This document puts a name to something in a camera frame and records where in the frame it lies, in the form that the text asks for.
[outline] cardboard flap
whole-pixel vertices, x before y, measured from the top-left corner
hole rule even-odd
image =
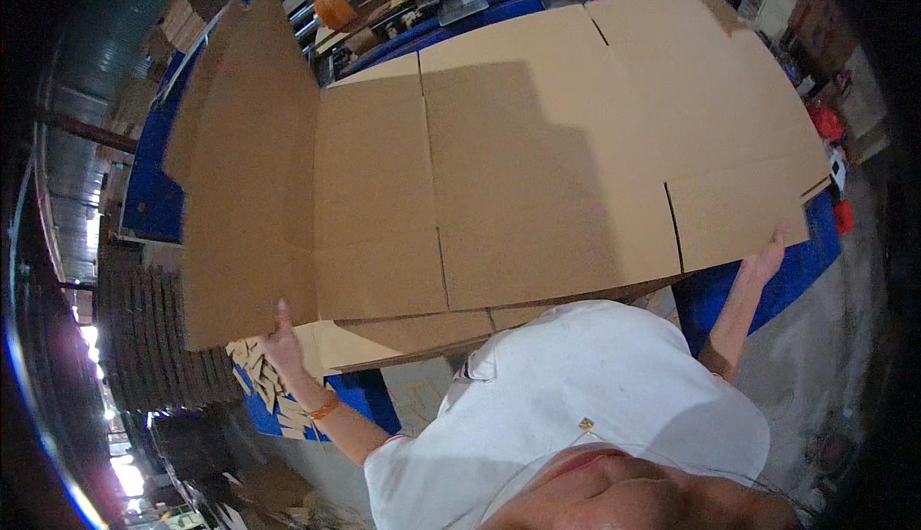
[[[826,178],[831,169],[822,145],[796,88],[783,73],[771,51],[751,30],[734,31],[731,45],[744,61],[750,100],[759,105],[766,126],[776,132],[771,144],[778,153],[796,164],[791,169],[794,188],[804,194]]]
[[[664,185],[440,229],[451,310],[598,291],[681,272]]]
[[[169,131],[167,153],[163,160],[163,171],[176,181],[186,194],[191,193],[189,173],[194,164],[194,150],[198,141],[198,121],[201,118],[204,101],[211,91],[211,84],[217,67],[226,52],[236,24],[245,9],[239,1],[233,1],[224,12],[217,26],[208,37],[208,44],[201,50],[201,57],[195,62],[189,83],[182,94],[176,118]]]
[[[341,332],[317,334],[324,366],[344,368],[373,363],[485,337],[493,332],[489,316],[482,310],[340,324]]]
[[[787,222],[787,246],[809,240],[793,188],[795,161],[779,159],[670,180],[685,272],[758,254]]]
[[[415,55],[322,91],[314,162],[320,315],[445,311]]]
[[[316,251],[319,315],[400,317],[448,309],[435,229]]]
[[[513,329],[536,320],[553,306],[512,306],[509,308],[491,308],[489,316],[493,319],[496,331]]]
[[[188,348],[270,332],[282,296],[296,323],[317,319],[318,106],[281,0],[252,0],[199,107],[183,223]]]
[[[634,99],[656,118],[648,132],[663,181],[794,152],[811,162],[823,156],[787,76],[751,31],[728,34],[701,0],[599,0],[587,8],[637,82]],[[794,187],[800,194],[821,179],[813,171]]]
[[[300,340],[300,348],[304,353],[304,360],[302,361],[304,369],[316,379],[340,374],[338,370],[323,366],[323,360],[317,345],[317,335],[328,332],[330,325],[335,327],[335,324],[330,320],[319,320],[293,328],[297,339]]]

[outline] person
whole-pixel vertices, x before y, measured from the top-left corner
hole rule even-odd
[[[416,438],[389,437],[307,374],[283,302],[265,356],[364,468],[380,530],[799,528],[787,501],[751,488],[770,434],[730,384],[786,230],[742,261],[699,360],[647,311],[557,306],[471,354]]]

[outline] cardboard scrap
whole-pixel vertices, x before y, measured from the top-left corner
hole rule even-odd
[[[303,428],[294,429],[294,428],[286,428],[285,426],[282,426],[282,436],[284,436],[285,438],[297,438],[298,440],[305,440]]]

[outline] brown cardboard box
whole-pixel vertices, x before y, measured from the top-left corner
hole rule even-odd
[[[471,344],[750,255],[781,219],[801,242],[828,174],[770,52],[700,0],[538,12],[322,90],[281,0],[225,20],[166,161],[192,349],[270,331],[282,295],[337,321],[302,333],[328,369]]]
[[[797,0],[789,25],[815,66],[828,77],[845,66],[859,43],[836,0]]]

